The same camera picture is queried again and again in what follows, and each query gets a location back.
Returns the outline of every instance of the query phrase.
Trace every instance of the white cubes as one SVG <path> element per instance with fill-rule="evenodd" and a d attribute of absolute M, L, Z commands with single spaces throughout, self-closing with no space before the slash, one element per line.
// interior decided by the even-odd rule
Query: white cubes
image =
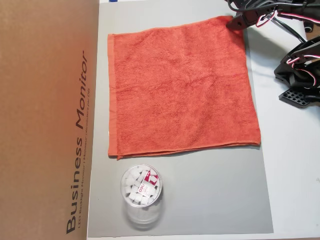
<path fill-rule="evenodd" d="M 140 187 L 140 184 L 141 184 L 141 182 L 139 182 L 139 181 L 135 181 L 134 182 L 134 185 L 137 186 L 137 187 Z"/>
<path fill-rule="evenodd" d="M 143 197 L 142 194 L 136 193 L 134 201 L 135 201 L 136 203 L 140 203 L 141 200 L 142 200 L 142 197 Z"/>
<path fill-rule="evenodd" d="M 142 197 L 142 199 L 141 199 L 141 204 L 142 204 L 142 205 L 146 205 L 146 204 L 148 204 L 148 200 L 149 200 L 149 198 L 148 198 L 148 197 L 143 196 L 143 197 Z"/>
<path fill-rule="evenodd" d="M 141 173 L 140 177 L 137 179 L 137 181 L 141 183 L 142 180 L 145 178 L 147 172 L 148 172 L 148 171 L 144 170 L 144 171 Z"/>
<path fill-rule="evenodd" d="M 151 170 L 150 170 L 150 175 L 154 176 L 154 175 L 157 175 L 157 173 L 156 173 L 155 170 L 151 169 Z"/>
<path fill-rule="evenodd" d="M 125 185 L 126 186 L 132 186 L 135 183 L 135 179 L 133 179 L 131 176 L 129 176 L 126 180 L 125 180 Z"/>
<path fill-rule="evenodd" d="M 135 192 L 131 192 L 129 195 L 129 198 L 133 201 L 136 199 L 136 197 L 137 197 L 137 193 L 135 193 Z"/>
<path fill-rule="evenodd" d="M 140 168 L 142 168 L 143 170 L 149 171 L 150 167 L 146 166 L 146 165 L 141 165 Z"/>
<path fill-rule="evenodd" d="M 162 185 L 162 180 L 157 171 L 140 164 L 131 167 L 123 174 L 121 193 L 129 205 L 144 208 L 151 205 L 159 196 L 160 185 Z"/>
<path fill-rule="evenodd" d="M 137 180 L 140 177 L 140 172 L 137 168 L 134 168 L 130 171 L 131 176 L 134 178 L 134 180 Z"/>
<path fill-rule="evenodd" d="M 126 187 L 124 188 L 124 191 L 125 191 L 126 194 L 131 193 L 131 186 L 126 186 Z"/>
<path fill-rule="evenodd" d="M 158 179 L 157 179 L 155 176 L 149 177 L 149 182 L 151 181 L 151 182 L 153 182 L 153 183 L 156 183 L 157 180 L 158 180 Z"/>
<path fill-rule="evenodd" d="M 155 195 L 156 194 L 156 189 L 155 188 L 151 188 L 150 190 L 150 195 Z"/>
<path fill-rule="evenodd" d="M 138 192 L 138 187 L 136 185 L 133 185 L 131 190 L 130 190 L 131 193 L 137 193 Z"/>

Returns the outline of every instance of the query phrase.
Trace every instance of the orange towel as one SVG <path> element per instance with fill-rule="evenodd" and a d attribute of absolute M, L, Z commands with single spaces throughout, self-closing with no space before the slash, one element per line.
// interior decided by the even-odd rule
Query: orange towel
<path fill-rule="evenodd" d="M 260 144 L 243 33 L 230 20 L 108 36 L 109 156 Z"/>

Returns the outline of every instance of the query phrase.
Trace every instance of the cardboard box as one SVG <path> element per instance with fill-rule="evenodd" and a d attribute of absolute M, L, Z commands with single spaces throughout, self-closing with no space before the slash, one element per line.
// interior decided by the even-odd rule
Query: cardboard box
<path fill-rule="evenodd" d="M 0 239 L 87 237 L 98 0 L 0 3 Z"/>

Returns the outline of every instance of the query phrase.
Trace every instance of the gray mat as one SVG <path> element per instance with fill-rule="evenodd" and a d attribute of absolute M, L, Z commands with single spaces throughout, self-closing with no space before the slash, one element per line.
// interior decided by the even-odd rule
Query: gray mat
<path fill-rule="evenodd" d="M 230 14 L 223 0 L 150 0 L 103 3 L 99 10 L 98 56 L 89 237 L 272 233 L 262 149 L 229 147 L 160 157 L 108 158 L 108 33 L 138 32 Z M 128 220 L 132 209 L 120 193 L 122 174 L 135 164 L 154 166 L 163 178 L 163 195 L 152 224 Z"/>

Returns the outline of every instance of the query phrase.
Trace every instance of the white table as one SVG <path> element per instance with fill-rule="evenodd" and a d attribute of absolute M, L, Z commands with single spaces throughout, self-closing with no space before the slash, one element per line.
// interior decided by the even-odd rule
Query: white table
<path fill-rule="evenodd" d="M 301 22 L 282 21 L 305 35 Z M 299 41 L 273 23 L 256 31 L 252 28 L 248 30 L 250 56 L 247 57 L 252 67 L 274 233 L 132 236 L 120 239 L 245 240 L 320 236 L 320 107 L 297 109 L 279 101 L 278 95 L 287 87 L 275 80 L 273 73 L 286 52 Z"/>

